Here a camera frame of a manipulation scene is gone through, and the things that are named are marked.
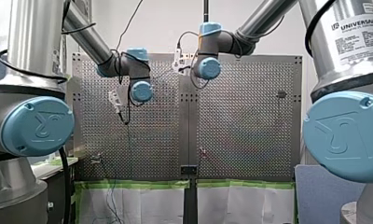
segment black pole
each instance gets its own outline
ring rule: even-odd
[[[209,0],[204,0],[204,22],[209,21]]]

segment perforated metal panel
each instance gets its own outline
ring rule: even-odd
[[[301,58],[223,56],[221,64],[221,76],[200,93],[199,178],[291,180]]]
[[[150,60],[155,98],[131,109],[127,127],[108,102],[117,79],[100,78],[90,59],[75,56],[75,147],[85,152],[79,179],[180,179],[181,164],[198,164],[199,178],[291,180],[299,155],[301,57],[221,56],[222,74],[199,93],[188,77],[166,73],[172,55]],[[91,163],[98,153],[105,167]]]
[[[75,141],[77,145],[82,141],[85,152],[78,178],[180,178],[178,76],[169,73],[170,56],[156,54],[150,58],[155,97],[144,106],[133,106],[131,124],[125,126],[108,101],[108,92],[119,85],[117,78],[100,78],[87,56],[75,56],[74,74],[80,86],[75,112],[81,127],[81,138],[76,136]],[[103,154],[104,167],[91,162],[99,153]]]

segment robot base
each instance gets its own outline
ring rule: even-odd
[[[47,222],[47,183],[35,180],[25,158],[0,161],[0,223]]]

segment white wall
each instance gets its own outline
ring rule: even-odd
[[[139,0],[91,0],[92,20],[111,48],[117,44]],[[146,47],[149,52],[173,52],[176,41],[184,31],[198,32],[202,22],[202,0],[145,0],[131,27],[123,37],[122,49]],[[252,14],[261,0],[212,0],[210,21],[222,23],[224,29],[235,31]],[[263,38],[255,54],[303,55],[302,115],[311,106],[310,92],[317,79],[312,59],[304,48],[306,28],[299,6],[286,16],[282,26],[272,35]],[[194,52],[197,39],[186,37],[185,50]]]

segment blue joint cap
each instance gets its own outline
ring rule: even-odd
[[[215,58],[203,59],[199,64],[199,73],[203,79],[214,79],[221,73],[221,64]]]
[[[207,21],[200,26],[200,35],[212,35],[220,32],[222,25],[218,22]]]
[[[332,174],[373,182],[373,94],[324,96],[304,119],[303,137],[311,155]]]
[[[126,52],[140,61],[149,61],[145,48],[128,49]]]
[[[46,156],[65,144],[74,125],[73,112],[65,102],[54,97],[35,97],[7,115],[1,125],[0,142],[15,156]]]
[[[152,95],[152,85],[146,81],[138,81],[131,87],[131,97],[137,102],[147,102]]]

